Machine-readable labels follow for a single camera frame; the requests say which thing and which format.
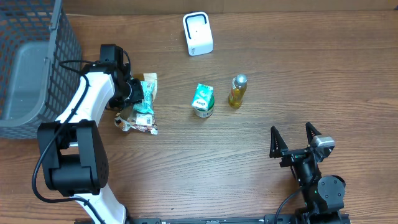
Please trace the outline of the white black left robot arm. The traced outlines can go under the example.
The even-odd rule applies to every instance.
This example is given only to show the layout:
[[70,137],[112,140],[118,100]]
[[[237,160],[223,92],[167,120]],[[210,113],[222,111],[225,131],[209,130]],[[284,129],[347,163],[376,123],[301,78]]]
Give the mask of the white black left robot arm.
[[55,121],[37,130],[40,157],[32,174],[34,195],[45,203],[77,202],[93,223],[130,223],[128,209],[108,185],[109,164],[98,131],[107,106],[124,109],[143,99],[131,64],[86,61],[80,86]]

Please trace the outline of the teal white tissue pack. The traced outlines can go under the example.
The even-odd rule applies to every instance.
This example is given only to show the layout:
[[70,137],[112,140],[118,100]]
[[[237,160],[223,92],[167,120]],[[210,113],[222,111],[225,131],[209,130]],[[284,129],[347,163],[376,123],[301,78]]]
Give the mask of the teal white tissue pack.
[[212,86],[199,83],[192,100],[192,107],[198,110],[208,111],[210,108],[211,97],[214,88]]

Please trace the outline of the yellow liquid plastic bottle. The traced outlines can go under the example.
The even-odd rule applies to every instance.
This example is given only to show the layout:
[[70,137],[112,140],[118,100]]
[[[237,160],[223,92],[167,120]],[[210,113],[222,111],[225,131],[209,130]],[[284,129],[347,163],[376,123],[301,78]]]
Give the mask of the yellow liquid plastic bottle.
[[232,80],[231,91],[228,97],[230,107],[238,109],[242,102],[243,96],[247,89],[248,79],[245,74],[239,74]]

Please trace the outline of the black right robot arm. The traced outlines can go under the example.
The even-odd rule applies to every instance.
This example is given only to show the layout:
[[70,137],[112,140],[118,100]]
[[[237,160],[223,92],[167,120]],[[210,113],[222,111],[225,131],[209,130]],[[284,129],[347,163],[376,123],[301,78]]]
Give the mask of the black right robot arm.
[[[289,167],[299,188],[279,205],[275,215],[266,220],[273,223],[350,223],[344,208],[345,181],[338,175],[322,176],[318,166],[335,148],[331,136],[321,134],[311,123],[305,124],[308,144],[290,150],[276,127],[271,127],[269,157],[280,158],[281,167]],[[281,215],[284,205],[302,194],[305,206],[292,215]]]

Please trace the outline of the brown snack pouch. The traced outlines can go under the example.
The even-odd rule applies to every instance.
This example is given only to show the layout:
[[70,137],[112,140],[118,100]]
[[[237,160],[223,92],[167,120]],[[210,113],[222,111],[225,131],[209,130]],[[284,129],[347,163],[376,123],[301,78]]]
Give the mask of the brown snack pouch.
[[[155,87],[152,94],[152,105],[153,105],[158,87],[157,74],[136,73],[132,77],[140,79],[140,81],[147,81],[154,83]],[[125,132],[129,132],[135,129],[153,135],[158,134],[158,127],[155,123],[155,112],[154,114],[142,114],[133,110],[133,106],[128,106],[127,108],[117,113],[114,119],[114,123],[119,129]]]

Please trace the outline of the teal snack packet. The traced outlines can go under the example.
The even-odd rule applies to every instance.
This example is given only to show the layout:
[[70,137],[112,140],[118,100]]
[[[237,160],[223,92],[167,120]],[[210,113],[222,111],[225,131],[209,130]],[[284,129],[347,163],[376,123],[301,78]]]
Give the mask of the teal snack packet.
[[144,94],[144,99],[141,103],[135,104],[133,106],[133,110],[142,113],[142,114],[154,114],[153,106],[152,106],[152,94],[154,91],[154,83],[141,81],[142,90]]

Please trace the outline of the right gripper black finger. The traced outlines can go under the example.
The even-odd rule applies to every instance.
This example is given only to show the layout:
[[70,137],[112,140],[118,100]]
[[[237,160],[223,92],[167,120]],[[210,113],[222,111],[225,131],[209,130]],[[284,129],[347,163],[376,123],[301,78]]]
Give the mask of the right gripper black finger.
[[306,128],[306,134],[307,134],[307,141],[309,144],[311,144],[312,140],[314,139],[315,136],[321,135],[321,132],[319,132],[312,124],[311,122],[307,122],[305,124]]
[[279,158],[288,151],[288,147],[275,126],[271,127],[270,158]]

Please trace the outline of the green lid white jar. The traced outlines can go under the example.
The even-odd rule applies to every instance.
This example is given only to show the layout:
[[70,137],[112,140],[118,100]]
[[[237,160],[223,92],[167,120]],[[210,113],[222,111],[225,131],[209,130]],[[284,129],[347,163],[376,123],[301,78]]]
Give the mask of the green lid white jar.
[[211,100],[210,100],[210,104],[209,104],[208,110],[202,110],[202,109],[194,108],[194,112],[200,118],[210,117],[213,114],[214,104],[215,104],[215,98],[214,98],[214,96],[212,96]]

